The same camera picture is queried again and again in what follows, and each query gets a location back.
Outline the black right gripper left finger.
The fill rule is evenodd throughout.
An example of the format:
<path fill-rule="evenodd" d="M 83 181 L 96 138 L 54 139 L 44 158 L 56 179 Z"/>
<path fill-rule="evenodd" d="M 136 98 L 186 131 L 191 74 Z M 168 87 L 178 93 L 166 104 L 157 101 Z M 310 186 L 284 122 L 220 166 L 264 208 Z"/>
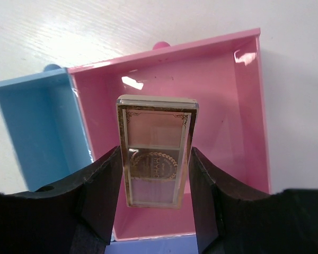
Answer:
<path fill-rule="evenodd" d="M 0 193 L 0 253 L 104 253 L 122 176 L 120 147 L 35 192 Z"/>

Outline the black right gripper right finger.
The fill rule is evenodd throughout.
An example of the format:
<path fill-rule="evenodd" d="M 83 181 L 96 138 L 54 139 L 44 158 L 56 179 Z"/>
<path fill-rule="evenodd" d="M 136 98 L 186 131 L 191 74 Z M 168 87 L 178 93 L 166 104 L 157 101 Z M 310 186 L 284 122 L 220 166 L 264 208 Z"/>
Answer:
<path fill-rule="evenodd" d="M 199 253 L 318 253 L 318 189 L 264 193 L 197 148 L 189 179 Z"/>

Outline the gold long eyeshadow palette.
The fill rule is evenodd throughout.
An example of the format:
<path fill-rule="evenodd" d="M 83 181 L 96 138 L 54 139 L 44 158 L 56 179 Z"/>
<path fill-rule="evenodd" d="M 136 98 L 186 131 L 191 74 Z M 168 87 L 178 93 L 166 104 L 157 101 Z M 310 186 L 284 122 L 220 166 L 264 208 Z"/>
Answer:
<path fill-rule="evenodd" d="M 199 110 L 197 101 L 121 95 L 116 110 L 127 205 L 180 208 Z"/>

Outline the dark blue organizer bin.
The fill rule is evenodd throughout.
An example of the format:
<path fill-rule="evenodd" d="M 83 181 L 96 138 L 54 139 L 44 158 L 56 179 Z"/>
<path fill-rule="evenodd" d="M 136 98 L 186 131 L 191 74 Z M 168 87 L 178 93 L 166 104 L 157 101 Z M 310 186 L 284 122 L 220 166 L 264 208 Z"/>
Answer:
<path fill-rule="evenodd" d="M 198 253 L 196 235 L 144 239 L 131 241 L 114 241 L 106 247 L 107 254 L 175 254 Z"/>

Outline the light blue organizer bin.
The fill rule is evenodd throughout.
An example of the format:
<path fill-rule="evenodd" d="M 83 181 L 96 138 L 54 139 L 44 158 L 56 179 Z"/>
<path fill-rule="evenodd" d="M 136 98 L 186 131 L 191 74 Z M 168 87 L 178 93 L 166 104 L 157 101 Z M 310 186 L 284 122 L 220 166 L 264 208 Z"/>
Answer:
<path fill-rule="evenodd" d="M 67 68 L 0 81 L 0 109 L 29 190 L 94 161 Z"/>

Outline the pink organizer bin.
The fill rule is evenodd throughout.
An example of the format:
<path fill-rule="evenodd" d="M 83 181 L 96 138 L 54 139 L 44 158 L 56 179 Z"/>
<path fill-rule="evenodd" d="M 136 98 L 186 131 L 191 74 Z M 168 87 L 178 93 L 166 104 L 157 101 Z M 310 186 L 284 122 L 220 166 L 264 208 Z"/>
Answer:
<path fill-rule="evenodd" d="M 120 95 L 186 97 L 199 104 L 193 146 L 239 181 L 270 192 L 259 29 L 71 67 L 94 158 L 119 144 Z"/>

